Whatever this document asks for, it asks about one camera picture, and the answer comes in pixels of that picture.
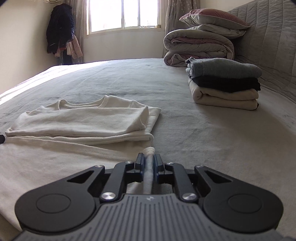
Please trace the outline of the white cream sweatshirt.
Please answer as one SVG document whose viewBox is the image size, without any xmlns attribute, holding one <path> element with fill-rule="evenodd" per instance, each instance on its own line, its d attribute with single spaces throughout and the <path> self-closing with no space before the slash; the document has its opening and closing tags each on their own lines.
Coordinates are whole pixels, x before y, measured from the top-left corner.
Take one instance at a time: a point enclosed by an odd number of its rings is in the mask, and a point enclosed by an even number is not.
<svg viewBox="0 0 296 241">
<path fill-rule="evenodd" d="M 20 196 L 65 176 L 103 165 L 112 168 L 152 153 L 160 108 L 104 96 L 91 103 L 61 99 L 22 113 L 1 144 L 1 215 L 20 229 Z"/>
</svg>

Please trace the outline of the hanging dark clothes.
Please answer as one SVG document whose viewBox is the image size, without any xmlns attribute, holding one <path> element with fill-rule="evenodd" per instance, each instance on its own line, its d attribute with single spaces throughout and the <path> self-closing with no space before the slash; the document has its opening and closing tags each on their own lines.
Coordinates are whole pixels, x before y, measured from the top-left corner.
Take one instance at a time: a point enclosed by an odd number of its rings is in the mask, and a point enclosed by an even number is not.
<svg viewBox="0 0 296 241">
<path fill-rule="evenodd" d="M 75 35 L 72 7 L 62 3 L 53 8 L 46 30 L 47 53 L 58 59 L 59 65 L 82 63 L 83 53 Z"/>
</svg>

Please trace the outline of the grey bed blanket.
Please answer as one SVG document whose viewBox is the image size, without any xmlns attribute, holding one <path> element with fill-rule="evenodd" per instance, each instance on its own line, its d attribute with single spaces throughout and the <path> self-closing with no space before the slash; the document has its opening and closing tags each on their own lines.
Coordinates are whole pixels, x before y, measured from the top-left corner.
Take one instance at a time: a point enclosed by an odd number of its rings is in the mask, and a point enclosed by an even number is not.
<svg viewBox="0 0 296 241">
<path fill-rule="evenodd" d="M 208 166 L 275 193 L 284 205 L 278 230 L 295 236 L 295 104 L 282 95 L 263 88 L 254 111 L 199 105 L 185 70 L 161 59 L 55 66 L 15 89 L 20 94 L 10 89 L 1 105 L 2 133 L 22 113 L 61 99 L 82 104 L 113 95 L 160 108 L 152 134 L 164 161 Z M 20 230 L 14 205 L 27 191 L 95 165 L 112 168 L 138 151 L 136 143 L 85 147 L 7 138 L 1 145 L 4 239 Z"/>
</svg>

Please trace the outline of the folded black garment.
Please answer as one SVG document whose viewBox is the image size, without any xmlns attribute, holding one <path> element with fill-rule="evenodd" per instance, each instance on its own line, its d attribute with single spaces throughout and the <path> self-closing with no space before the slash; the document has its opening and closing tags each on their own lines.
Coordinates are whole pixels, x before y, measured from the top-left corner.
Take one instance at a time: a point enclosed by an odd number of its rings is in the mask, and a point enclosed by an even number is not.
<svg viewBox="0 0 296 241">
<path fill-rule="evenodd" d="M 191 78 L 199 87 L 215 89 L 227 93 L 240 92 L 254 89 L 261 90 L 260 83 L 255 77 L 246 78 L 224 78 L 218 76 L 199 76 Z"/>
</svg>

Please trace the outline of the folded beige garment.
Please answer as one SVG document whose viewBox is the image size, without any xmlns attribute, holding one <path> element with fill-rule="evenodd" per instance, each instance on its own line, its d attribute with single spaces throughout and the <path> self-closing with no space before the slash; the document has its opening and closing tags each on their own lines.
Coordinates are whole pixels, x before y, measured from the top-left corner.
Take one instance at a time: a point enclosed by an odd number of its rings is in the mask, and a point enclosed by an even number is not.
<svg viewBox="0 0 296 241">
<path fill-rule="evenodd" d="M 256 110 L 259 106 L 259 95 L 255 89 L 228 93 L 199 87 L 192 79 L 188 79 L 188 85 L 193 101 L 197 104 L 245 110 Z"/>
</svg>

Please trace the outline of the folded grey garment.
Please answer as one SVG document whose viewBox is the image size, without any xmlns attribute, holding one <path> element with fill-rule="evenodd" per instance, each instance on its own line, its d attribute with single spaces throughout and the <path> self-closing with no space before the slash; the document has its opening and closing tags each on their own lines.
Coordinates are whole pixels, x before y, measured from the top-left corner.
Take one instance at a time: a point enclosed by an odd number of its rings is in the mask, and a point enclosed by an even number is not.
<svg viewBox="0 0 296 241">
<path fill-rule="evenodd" d="M 224 58 L 195 59 L 190 57 L 185 61 L 186 72 L 192 78 L 200 76 L 217 76 L 222 78 L 259 78 L 262 70 L 256 65 L 239 63 Z"/>
</svg>

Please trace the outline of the folded grey pink quilt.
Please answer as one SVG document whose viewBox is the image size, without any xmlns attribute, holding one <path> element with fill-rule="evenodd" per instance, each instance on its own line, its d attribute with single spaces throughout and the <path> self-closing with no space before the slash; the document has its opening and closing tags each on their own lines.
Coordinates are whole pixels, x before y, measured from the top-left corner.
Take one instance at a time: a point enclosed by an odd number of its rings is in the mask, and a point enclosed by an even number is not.
<svg viewBox="0 0 296 241">
<path fill-rule="evenodd" d="M 164 37 L 164 47 L 168 51 L 164 63 L 172 67 L 186 66 L 186 60 L 226 58 L 234 59 L 234 45 L 226 37 L 194 29 L 179 29 Z"/>
</svg>

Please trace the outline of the window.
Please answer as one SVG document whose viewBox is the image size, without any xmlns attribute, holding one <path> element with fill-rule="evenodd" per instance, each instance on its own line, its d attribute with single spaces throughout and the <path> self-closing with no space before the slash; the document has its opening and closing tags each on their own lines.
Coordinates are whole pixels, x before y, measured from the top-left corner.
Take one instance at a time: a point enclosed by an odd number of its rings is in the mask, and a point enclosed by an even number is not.
<svg viewBox="0 0 296 241">
<path fill-rule="evenodd" d="M 161 1 L 88 1 L 87 34 L 129 29 L 161 27 Z"/>
</svg>

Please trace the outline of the pink grey pillow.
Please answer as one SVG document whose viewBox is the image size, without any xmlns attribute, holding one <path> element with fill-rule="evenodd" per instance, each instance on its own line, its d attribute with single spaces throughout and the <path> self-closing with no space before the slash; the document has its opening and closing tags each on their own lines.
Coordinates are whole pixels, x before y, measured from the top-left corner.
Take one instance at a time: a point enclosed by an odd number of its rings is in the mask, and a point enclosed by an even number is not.
<svg viewBox="0 0 296 241">
<path fill-rule="evenodd" d="M 242 37 L 250 25 L 226 11 L 218 9 L 193 9 L 179 18 L 192 30 L 202 30 L 222 35 L 228 39 Z"/>
</svg>

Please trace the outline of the grey quilted headboard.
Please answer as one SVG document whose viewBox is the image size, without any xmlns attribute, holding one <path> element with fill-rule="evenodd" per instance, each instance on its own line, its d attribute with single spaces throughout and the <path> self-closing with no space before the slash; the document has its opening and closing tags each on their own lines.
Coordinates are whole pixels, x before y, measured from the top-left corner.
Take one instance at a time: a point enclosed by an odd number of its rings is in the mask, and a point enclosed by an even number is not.
<svg viewBox="0 0 296 241">
<path fill-rule="evenodd" d="M 295 4 L 251 1 L 229 13 L 250 24 L 234 43 L 235 60 L 261 68 L 262 85 L 295 101 Z"/>
</svg>

